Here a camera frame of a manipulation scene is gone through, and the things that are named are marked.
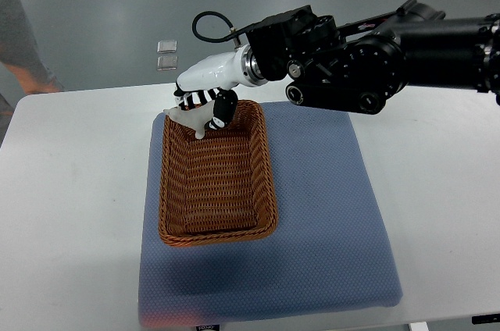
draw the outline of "person's leg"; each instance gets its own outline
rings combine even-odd
[[[14,109],[0,94],[0,146],[2,146],[3,139],[7,133],[10,120],[13,117]]]
[[[65,90],[40,60],[37,42],[20,0],[0,0],[0,62],[16,76],[26,94]]]

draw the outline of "wicker basket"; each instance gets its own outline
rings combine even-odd
[[[261,107],[239,101],[223,130],[195,132],[165,118],[159,235],[174,246],[254,240],[277,226]]]

